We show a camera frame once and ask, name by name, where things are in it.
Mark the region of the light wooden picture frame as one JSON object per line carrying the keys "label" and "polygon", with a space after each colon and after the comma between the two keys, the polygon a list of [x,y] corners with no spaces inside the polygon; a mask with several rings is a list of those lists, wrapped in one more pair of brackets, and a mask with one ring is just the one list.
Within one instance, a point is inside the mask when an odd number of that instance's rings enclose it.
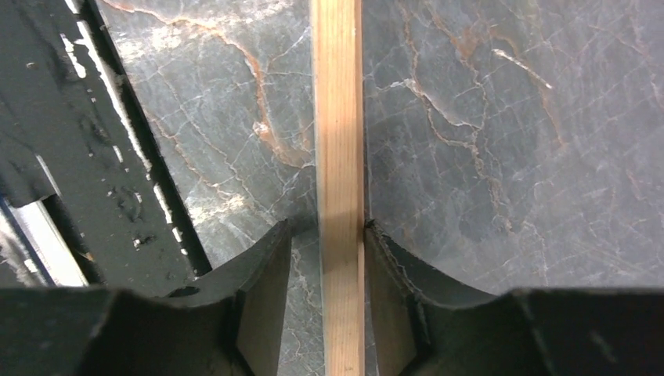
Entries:
{"label": "light wooden picture frame", "polygon": [[316,195],[327,375],[365,373],[360,1],[312,1]]}

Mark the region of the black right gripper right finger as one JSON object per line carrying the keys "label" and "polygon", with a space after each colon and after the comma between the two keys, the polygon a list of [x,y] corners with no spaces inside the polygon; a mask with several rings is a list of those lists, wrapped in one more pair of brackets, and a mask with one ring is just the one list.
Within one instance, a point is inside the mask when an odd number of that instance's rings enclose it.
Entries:
{"label": "black right gripper right finger", "polygon": [[381,375],[660,375],[660,288],[520,287],[492,295],[364,228]]}

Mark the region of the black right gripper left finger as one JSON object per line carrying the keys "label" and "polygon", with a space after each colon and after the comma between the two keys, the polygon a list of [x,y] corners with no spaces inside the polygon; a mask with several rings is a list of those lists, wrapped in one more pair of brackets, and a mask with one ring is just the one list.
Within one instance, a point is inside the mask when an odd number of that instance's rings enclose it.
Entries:
{"label": "black right gripper left finger", "polygon": [[291,225],[164,297],[124,288],[1,291],[4,375],[274,375]]}

